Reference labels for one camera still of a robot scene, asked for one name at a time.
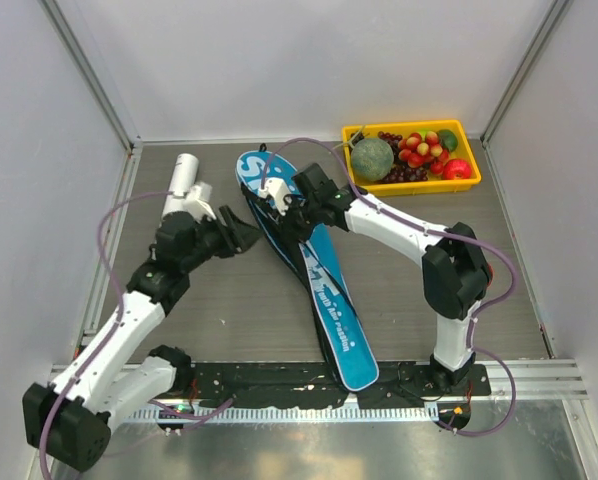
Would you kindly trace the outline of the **blue racket bag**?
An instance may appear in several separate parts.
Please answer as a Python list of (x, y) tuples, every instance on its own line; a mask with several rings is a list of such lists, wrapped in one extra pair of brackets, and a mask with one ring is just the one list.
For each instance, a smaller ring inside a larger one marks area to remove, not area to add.
[(298, 189), (292, 177), (297, 169), (280, 155), (269, 167), (269, 152), (246, 151), (235, 166), (236, 179), (246, 203), (273, 251), (297, 276), (308, 293), (320, 349), (335, 380), (345, 389), (357, 392), (373, 384), (379, 367), (342, 274), (331, 237), (318, 225), (305, 242), (283, 233), (272, 213), (273, 202), (259, 205), (261, 178), (279, 178), (289, 191)]

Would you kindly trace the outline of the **white shuttlecock tube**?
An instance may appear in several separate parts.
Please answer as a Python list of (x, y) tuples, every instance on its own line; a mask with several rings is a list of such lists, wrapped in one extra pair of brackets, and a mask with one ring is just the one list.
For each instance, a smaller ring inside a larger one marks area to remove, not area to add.
[(181, 153), (177, 156), (161, 218), (183, 210), (183, 202), (195, 184), (198, 167), (199, 160), (196, 156), (189, 153)]

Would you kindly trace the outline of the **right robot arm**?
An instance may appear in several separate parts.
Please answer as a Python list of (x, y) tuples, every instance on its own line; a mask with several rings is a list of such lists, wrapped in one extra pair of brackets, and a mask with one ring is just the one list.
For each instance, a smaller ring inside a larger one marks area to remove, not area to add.
[(431, 381), (444, 394), (457, 392), (475, 361), (471, 324), (492, 280), (474, 232), (463, 223), (449, 228), (408, 216), (353, 184), (339, 187), (315, 163), (292, 181), (294, 187), (271, 178), (260, 189), (289, 233), (306, 241), (319, 225), (337, 227), (376, 240), (421, 269), (424, 298), (436, 314)]

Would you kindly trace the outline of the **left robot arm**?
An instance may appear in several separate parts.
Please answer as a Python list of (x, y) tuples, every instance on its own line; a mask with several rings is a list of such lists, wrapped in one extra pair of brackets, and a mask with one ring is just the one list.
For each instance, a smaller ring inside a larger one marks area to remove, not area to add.
[(161, 393), (185, 396), (193, 383), (192, 360), (161, 345), (137, 372), (117, 377), (143, 339), (173, 310), (190, 287), (190, 273), (206, 261), (247, 252), (261, 231), (227, 206), (219, 218), (166, 214), (148, 259), (133, 273), (118, 305), (91, 343), (60, 375), (34, 383), (22, 398), (28, 444), (42, 457), (83, 473), (103, 456), (123, 419)]

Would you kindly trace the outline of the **green melon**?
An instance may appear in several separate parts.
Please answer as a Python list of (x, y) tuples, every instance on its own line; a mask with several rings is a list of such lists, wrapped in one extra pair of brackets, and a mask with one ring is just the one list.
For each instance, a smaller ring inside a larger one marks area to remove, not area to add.
[(394, 153), (379, 138), (365, 138), (352, 149), (351, 167), (356, 176), (370, 182), (382, 180), (392, 169)]

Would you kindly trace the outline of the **dark grape bunch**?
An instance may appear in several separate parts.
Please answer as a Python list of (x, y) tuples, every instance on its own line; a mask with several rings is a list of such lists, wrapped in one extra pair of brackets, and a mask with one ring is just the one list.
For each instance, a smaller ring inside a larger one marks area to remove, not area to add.
[(380, 131), (378, 138), (385, 141), (393, 152), (393, 165), (381, 183), (397, 184), (428, 180), (430, 161), (418, 151), (418, 147), (423, 141), (420, 133), (415, 132), (404, 137)]

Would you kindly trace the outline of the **red cherry cluster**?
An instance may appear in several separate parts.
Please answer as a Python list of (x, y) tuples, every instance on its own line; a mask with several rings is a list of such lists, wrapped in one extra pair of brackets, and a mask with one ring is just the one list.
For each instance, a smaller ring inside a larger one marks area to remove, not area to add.
[(445, 164), (450, 159), (450, 153), (445, 150), (439, 142), (438, 131), (428, 130), (418, 132), (423, 137), (423, 141), (419, 145), (418, 151), (430, 161), (428, 172), (434, 176), (441, 175)]

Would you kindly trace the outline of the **yellow plastic tray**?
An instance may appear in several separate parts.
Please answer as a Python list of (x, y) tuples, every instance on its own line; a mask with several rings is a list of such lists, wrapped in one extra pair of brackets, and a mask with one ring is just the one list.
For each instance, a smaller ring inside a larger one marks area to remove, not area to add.
[[(470, 163), (472, 176), (467, 180), (448, 181), (440, 176), (434, 176), (428, 172), (428, 180), (425, 182), (384, 184), (381, 180), (370, 182), (355, 175), (351, 167), (351, 153), (353, 147), (365, 138), (378, 138), (380, 131), (390, 132), (404, 137), (414, 133), (428, 130), (438, 131), (441, 129), (451, 130), (458, 138), (458, 148), (450, 153), (450, 159), (460, 158)], [(350, 125), (342, 128), (343, 149), (348, 171), (353, 181), (377, 196), (415, 195), (428, 193), (455, 193), (467, 191), (479, 184), (482, 175), (477, 166), (476, 160), (469, 146), (463, 125), (455, 119), (415, 121), (400, 123), (383, 123), (368, 125)]]

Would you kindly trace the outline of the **red apple in tray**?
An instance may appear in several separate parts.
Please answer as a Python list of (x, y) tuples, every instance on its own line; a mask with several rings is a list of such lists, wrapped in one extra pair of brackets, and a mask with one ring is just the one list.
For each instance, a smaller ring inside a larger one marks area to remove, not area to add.
[(470, 163), (460, 158), (449, 160), (442, 172), (442, 178), (448, 181), (467, 180), (471, 176), (472, 168)]

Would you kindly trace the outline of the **green lime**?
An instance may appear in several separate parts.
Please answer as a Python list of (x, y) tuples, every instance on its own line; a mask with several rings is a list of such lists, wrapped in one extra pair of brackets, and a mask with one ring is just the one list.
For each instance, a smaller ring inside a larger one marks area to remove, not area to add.
[(440, 144), (449, 153), (454, 152), (458, 148), (458, 138), (451, 130), (441, 129), (437, 132), (437, 134), (439, 136)]

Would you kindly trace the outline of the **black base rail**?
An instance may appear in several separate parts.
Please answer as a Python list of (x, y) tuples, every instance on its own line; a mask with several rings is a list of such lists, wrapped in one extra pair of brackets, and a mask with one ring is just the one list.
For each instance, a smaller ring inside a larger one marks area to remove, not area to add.
[(410, 361), (379, 364), (379, 377), (359, 392), (347, 390), (322, 362), (199, 363), (188, 382), (176, 382), (163, 397), (200, 413), (232, 402), (231, 413), (341, 410), (355, 399), (362, 410), (422, 407), (426, 400), (486, 397), (492, 393), (486, 367), (472, 366), (455, 386), (441, 384), (431, 366)]

